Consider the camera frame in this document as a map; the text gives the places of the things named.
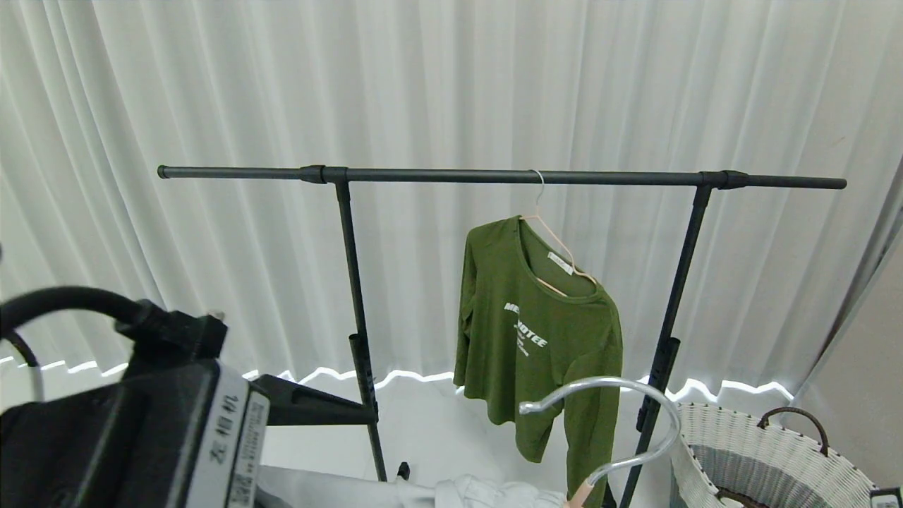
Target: black clothes rack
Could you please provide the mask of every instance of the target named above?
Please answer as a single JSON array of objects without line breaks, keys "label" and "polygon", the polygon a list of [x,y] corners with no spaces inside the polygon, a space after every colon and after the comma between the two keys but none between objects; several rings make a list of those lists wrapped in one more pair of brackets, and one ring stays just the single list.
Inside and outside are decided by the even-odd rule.
[{"label": "black clothes rack", "polygon": [[[370,435],[370,445],[380,481],[386,481],[386,465],[377,429],[378,409],[376,391],[373,385],[373,371],[370,366],[370,351],[367,335],[367,320],[364,317],[364,301],[360,290],[358,253],[355,246],[354,224],[351,217],[351,195],[349,182],[429,182],[429,183],[539,183],[539,176],[533,171],[499,170],[446,170],[446,169],[365,169],[326,165],[309,165],[302,168],[268,167],[176,167],[161,165],[157,169],[161,178],[252,178],[270,180],[302,180],[310,183],[333,183],[339,199],[342,233],[345,240],[345,254],[348,258],[348,272],[351,281],[351,300],[357,332],[349,338],[354,367],[358,375],[358,388],[362,405],[373,411],[377,417],[366,425]],[[709,204],[712,190],[739,189],[741,187],[785,187],[804,189],[843,189],[846,180],[840,178],[816,178],[803,176],[765,176],[745,174],[736,171],[700,173],[617,173],[617,172],[543,172],[545,183],[584,185],[666,185],[691,186],[696,188],[693,209],[684,236],[684,245],[677,262],[671,296],[665,310],[665,319],[658,336],[656,353],[649,372],[649,384],[665,391],[674,366],[680,341],[672,336],[677,309],[684,292],[690,262],[693,259],[696,240],[699,238],[705,208]],[[640,432],[637,453],[646,451],[652,438],[652,431],[658,418],[659,405],[646,397],[637,417]],[[620,507],[627,508],[637,487],[641,466],[630,470]],[[615,506],[611,490],[605,493],[606,507]]]}]

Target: curtain fold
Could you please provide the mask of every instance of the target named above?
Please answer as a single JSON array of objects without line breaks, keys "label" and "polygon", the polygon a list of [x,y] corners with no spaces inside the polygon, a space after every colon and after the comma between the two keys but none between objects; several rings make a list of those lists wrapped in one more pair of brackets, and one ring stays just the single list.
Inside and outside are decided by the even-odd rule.
[{"label": "curtain fold", "polygon": [[[222,310],[226,362],[301,378],[353,368],[334,189],[161,181],[157,165],[847,178],[841,192],[714,193],[677,317],[673,389],[792,389],[884,228],[903,155],[900,26],[893,0],[4,2],[0,296],[87,284]],[[351,185],[377,377],[452,367],[466,233],[531,212],[537,192]],[[630,377],[651,362],[692,196],[543,195],[619,306]],[[22,333],[44,362],[128,358],[96,316]]]}]

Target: white wicker basket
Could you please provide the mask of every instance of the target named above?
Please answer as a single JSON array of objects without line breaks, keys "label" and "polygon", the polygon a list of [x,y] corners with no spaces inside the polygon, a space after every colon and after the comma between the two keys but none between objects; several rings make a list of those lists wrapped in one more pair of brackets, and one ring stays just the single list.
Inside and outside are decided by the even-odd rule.
[{"label": "white wicker basket", "polygon": [[[725,493],[768,508],[868,508],[875,485],[828,447],[821,424],[796,408],[762,419],[708,404],[680,404],[680,442],[672,447],[672,508],[724,508]],[[810,418],[822,444],[770,426],[768,417],[790,411]]]}]

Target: brown basket handle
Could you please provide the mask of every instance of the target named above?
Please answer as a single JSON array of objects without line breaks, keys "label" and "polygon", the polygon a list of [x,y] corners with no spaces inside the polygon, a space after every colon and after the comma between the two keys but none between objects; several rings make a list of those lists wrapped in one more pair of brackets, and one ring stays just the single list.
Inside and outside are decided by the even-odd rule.
[{"label": "brown basket handle", "polygon": [[762,415],[762,419],[759,420],[757,427],[765,428],[768,426],[768,419],[777,415],[778,413],[796,413],[798,415],[803,415],[808,418],[812,423],[815,424],[815,428],[818,429],[818,436],[822,439],[822,448],[818,450],[818,453],[828,456],[828,435],[824,432],[824,427],[822,427],[821,422],[818,421],[816,417],[812,415],[812,413],[808,411],[803,411],[800,408],[777,408],[772,409],[771,411]]},{"label": "brown basket handle", "polygon": [[722,499],[722,497],[732,499],[733,501],[742,504],[746,508],[759,508],[761,506],[760,504],[754,503],[747,496],[743,494],[737,494],[727,489],[718,489],[718,493],[715,495],[715,497],[717,497],[719,501]]}]

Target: qr code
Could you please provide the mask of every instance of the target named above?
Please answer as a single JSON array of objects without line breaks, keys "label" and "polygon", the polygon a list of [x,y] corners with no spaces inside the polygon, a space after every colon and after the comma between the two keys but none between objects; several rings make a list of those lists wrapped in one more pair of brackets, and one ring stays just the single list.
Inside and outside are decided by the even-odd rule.
[{"label": "qr code", "polygon": [[241,503],[247,506],[251,505],[251,489],[254,488],[254,478],[251,476],[240,475],[235,473],[232,475],[232,494],[229,496],[230,503]]}]

